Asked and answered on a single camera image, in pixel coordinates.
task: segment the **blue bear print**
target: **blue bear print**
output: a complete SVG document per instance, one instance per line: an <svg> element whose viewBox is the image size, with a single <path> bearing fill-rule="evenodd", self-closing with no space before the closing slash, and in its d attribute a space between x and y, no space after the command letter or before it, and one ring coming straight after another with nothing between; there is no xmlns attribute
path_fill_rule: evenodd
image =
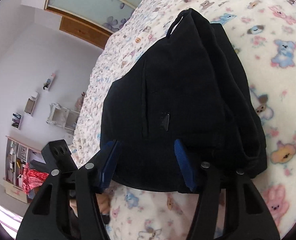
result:
<svg viewBox="0 0 296 240"><path fill-rule="evenodd" d="M279 66L281 68L294 67L293 57L296 43L293 41L275 40L278 46L278 54L271 59L271 66Z"/></svg>
<svg viewBox="0 0 296 240"><path fill-rule="evenodd" d="M219 19L218 20L214 20L211 23L220 23L221 25L224 25L228 21L230 21L230 20L232 20L234 18L236 18L236 15L225 13L224 15L219 16Z"/></svg>
<svg viewBox="0 0 296 240"><path fill-rule="evenodd" d="M132 209L133 207L138 206L139 198L137 198L134 194L132 194L129 190L125 196L125 201L128 204L128 208Z"/></svg>

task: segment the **bookshelf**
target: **bookshelf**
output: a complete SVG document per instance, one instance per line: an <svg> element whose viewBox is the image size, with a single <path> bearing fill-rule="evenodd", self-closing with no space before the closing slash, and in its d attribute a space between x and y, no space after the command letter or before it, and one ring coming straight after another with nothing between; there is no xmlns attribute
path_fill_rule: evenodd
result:
<svg viewBox="0 0 296 240"><path fill-rule="evenodd" d="M26 164L32 159L43 160L41 151L30 147L29 145L20 142L13 137L6 137L6 193L20 201L29 203L31 200L22 190L22 174Z"/></svg>

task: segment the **box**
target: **box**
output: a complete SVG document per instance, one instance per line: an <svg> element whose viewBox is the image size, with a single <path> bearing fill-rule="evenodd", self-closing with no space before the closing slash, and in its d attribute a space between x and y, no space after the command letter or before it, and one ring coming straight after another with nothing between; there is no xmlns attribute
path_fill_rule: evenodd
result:
<svg viewBox="0 0 296 240"><path fill-rule="evenodd" d="M8 181L4 181L6 193L22 202L28 203L26 193L19 187L14 186Z"/></svg>

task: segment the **wooden frame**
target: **wooden frame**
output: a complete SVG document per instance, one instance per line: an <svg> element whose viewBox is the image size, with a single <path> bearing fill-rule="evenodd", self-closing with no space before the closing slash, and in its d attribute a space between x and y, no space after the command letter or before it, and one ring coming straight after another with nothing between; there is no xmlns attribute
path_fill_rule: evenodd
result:
<svg viewBox="0 0 296 240"><path fill-rule="evenodd" d="M85 25L85 26L87 26L87 27L89 27L89 28L91 28L91 29L93 29L93 30L107 36L108 38L113 34L113 32L105 30L104 28L99 27L98 25L93 24L93 23L89 22L88 20L84 20L84 19L82 19L80 17L77 17L77 16L75 16L73 14L64 12L62 10L59 10L59 9L56 9L56 8L53 8L53 7L47 7L46 11L61 15L61 16L65 17L65 18L68 18L68 19L73 20L75 22L81 23L81 24L83 24L83 25Z"/></svg>

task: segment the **wooden drawer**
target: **wooden drawer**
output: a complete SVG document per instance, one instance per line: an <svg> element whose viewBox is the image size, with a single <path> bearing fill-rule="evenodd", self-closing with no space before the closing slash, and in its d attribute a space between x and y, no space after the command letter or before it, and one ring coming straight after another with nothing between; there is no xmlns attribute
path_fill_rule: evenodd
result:
<svg viewBox="0 0 296 240"><path fill-rule="evenodd" d="M67 17L63 17L61 19L59 29L91 44L94 44L102 49L105 48L107 40L111 35L111 33L96 25L85 25Z"/></svg>

